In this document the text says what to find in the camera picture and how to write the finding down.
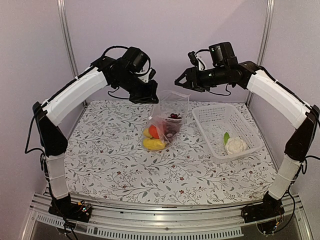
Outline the clear zip top bag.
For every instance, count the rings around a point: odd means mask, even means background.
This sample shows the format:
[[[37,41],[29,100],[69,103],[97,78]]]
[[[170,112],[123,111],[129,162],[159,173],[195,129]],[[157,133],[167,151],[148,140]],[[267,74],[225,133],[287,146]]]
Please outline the clear zip top bag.
[[[190,96],[173,90],[160,92],[143,130],[142,145],[149,151],[162,151],[177,138],[189,111]]]

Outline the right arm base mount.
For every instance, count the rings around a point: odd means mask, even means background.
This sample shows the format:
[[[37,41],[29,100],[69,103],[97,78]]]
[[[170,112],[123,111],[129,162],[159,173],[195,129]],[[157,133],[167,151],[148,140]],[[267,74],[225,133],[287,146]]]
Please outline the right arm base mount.
[[[273,235],[284,218],[284,207],[281,200],[263,201],[259,204],[248,204],[241,210],[245,223],[258,222],[257,229],[264,235]]]

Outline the orange toy pumpkin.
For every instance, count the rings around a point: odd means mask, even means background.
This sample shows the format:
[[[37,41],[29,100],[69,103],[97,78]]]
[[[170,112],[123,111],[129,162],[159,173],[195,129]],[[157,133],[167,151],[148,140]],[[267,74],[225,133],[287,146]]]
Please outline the orange toy pumpkin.
[[[158,130],[157,130],[157,127],[154,126],[154,125],[151,125],[149,128],[148,128],[148,132],[149,134],[151,135],[152,138],[154,139],[160,139],[160,135],[158,133]]]

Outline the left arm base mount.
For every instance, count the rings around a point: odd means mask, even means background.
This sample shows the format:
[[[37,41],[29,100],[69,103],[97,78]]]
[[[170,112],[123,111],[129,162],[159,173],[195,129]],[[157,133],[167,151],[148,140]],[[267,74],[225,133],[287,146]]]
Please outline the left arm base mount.
[[[68,195],[61,199],[53,198],[48,212],[67,220],[88,223],[92,214],[92,205],[84,200],[73,203]]]

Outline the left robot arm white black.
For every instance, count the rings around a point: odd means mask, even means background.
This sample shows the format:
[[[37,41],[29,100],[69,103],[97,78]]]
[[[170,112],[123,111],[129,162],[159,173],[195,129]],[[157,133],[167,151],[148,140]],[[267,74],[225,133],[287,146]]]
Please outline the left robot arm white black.
[[[101,56],[49,99],[33,105],[52,208],[63,217],[81,211],[83,205],[71,202],[64,165],[68,140],[59,128],[60,123],[88,97],[108,86],[126,90],[132,103],[157,104],[158,84],[153,80],[156,72],[151,67],[146,72],[142,71],[145,65],[150,64],[150,58],[141,52],[137,56],[118,59]]]

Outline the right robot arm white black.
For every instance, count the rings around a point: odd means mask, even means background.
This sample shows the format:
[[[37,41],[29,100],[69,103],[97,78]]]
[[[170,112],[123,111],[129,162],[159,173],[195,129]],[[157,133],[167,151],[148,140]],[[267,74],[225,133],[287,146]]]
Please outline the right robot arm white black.
[[[295,131],[285,145],[283,161],[274,182],[264,194],[262,203],[249,204],[241,210],[246,223],[282,215],[282,198],[289,192],[301,171],[319,125],[320,109],[301,100],[264,67],[252,61],[220,63],[207,70],[190,67],[174,84],[201,93],[218,85],[239,85],[261,97],[288,120]]]

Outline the dark red toy grapes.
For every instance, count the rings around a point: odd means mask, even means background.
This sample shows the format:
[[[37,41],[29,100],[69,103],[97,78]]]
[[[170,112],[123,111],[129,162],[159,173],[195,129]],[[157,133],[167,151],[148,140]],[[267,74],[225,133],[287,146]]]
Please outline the dark red toy grapes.
[[[168,142],[172,142],[177,134],[180,132],[182,127],[182,116],[180,113],[171,113],[168,117],[166,117],[163,121],[163,133],[164,137]]]

